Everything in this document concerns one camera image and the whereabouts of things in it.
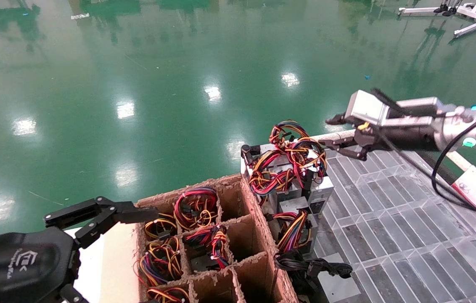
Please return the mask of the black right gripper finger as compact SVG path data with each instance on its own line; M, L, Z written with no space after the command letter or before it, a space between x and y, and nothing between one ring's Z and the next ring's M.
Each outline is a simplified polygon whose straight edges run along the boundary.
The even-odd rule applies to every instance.
M369 144L359 144L353 137L340 138L338 140L321 139L319 143L326 149L334 150L344 157L359 161L367 161L368 153L370 152Z
M346 118L344 117L344 113L342 113L342 114L336 114L334 115L334 117L330 119L326 119L325 123L330 126L338 126L338 125L345 125L348 122Z

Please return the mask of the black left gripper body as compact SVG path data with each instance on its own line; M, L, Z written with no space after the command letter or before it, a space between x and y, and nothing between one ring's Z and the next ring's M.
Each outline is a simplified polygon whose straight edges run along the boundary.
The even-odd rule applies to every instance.
M0 303L61 303L80 266L78 244L59 229L0 235Z

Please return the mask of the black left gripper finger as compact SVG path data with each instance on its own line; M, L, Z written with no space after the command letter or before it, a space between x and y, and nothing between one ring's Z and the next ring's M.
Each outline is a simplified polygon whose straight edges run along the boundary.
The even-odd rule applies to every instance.
M67 303L89 303L88 299L83 297L81 293L76 290L73 284L66 284L59 290L61 299Z
M44 223L46 228L65 230L88 222L75 232L76 248L86 249L117 223L146 223L157 218L159 211L156 207L138 208L131 201L113 202L106 197L96 197L49 213L44 217Z

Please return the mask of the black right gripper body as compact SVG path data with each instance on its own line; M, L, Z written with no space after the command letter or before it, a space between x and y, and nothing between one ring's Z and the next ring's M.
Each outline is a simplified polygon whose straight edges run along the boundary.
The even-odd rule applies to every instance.
M344 113L355 126L354 141L366 150L437 151L435 127L443 119L437 97L395 101L381 90L358 90L351 95Z

